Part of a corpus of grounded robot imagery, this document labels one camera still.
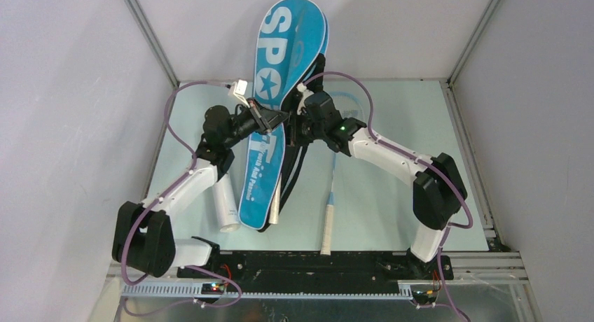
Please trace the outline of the white shuttlecock tube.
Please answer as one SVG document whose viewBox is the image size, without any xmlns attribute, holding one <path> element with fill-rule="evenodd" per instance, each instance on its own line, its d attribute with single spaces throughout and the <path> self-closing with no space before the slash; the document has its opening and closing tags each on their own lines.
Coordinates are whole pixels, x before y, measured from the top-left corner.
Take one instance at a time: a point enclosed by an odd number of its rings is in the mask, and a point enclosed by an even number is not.
<svg viewBox="0 0 594 322">
<path fill-rule="evenodd" d="M 219 232 L 229 233 L 238 230 L 241 224 L 229 174 L 225 174 L 213 185 L 212 192 Z"/>
</svg>

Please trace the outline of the blue racket cover bag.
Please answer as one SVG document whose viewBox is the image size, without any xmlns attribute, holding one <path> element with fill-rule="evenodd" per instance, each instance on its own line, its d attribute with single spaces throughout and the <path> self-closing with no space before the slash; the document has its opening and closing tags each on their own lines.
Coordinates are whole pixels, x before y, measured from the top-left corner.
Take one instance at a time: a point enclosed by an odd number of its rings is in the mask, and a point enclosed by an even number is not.
<svg viewBox="0 0 594 322">
<path fill-rule="evenodd" d="M 329 39 L 328 22 L 311 0 L 281 0 L 261 23 L 254 65 L 252 94 L 264 107 L 292 112 L 298 84 L 322 72 Z M 260 232 L 269 226 L 277 188 L 283 188 L 299 152 L 287 152 L 288 122 L 270 134 L 253 133 L 247 142 L 247 162 L 240 196 L 239 219 Z"/>
</svg>

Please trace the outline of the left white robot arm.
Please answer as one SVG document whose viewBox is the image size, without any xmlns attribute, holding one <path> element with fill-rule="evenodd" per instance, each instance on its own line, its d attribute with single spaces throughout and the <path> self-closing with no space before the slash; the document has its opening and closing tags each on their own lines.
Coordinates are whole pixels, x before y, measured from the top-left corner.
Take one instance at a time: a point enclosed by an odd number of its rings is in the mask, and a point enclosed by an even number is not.
<svg viewBox="0 0 594 322">
<path fill-rule="evenodd" d="M 238 104 L 235 113 L 222 105 L 209 108 L 200 143 L 181 176 L 157 195 L 120 206 L 113 260 L 145 277 L 161 277 L 172 267 L 190 265 L 204 277 L 216 276 L 221 258 L 212 253 L 214 245 L 196 237 L 176 238 L 174 220 L 204 191 L 223 180 L 235 158 L 233 146 L 253 133 L 272 132 L 288 118 L 289 113 L 266 108 L 255 99 Z"/>
</svg>

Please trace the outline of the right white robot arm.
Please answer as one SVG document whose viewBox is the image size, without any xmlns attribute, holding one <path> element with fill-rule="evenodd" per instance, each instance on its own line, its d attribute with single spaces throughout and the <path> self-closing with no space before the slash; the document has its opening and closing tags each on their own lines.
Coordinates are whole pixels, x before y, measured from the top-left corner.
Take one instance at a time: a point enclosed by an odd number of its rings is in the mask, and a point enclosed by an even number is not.
<svg viewBox="0 0 594 322">
<path fill-rule="evenodd" d="M 374 135 L 362 120 L 344 116 L 326 92 L 307 90 L 297 99 L 295 137 L 302 144 L 322 141 L 334 153 L 371 163 L 411 188 L 419 226 L 407 268 L 415 278 L 428 277 L 446 229 L 468 196 L 455 160 L 446 153 L 418 154 Z"/>
</svg>

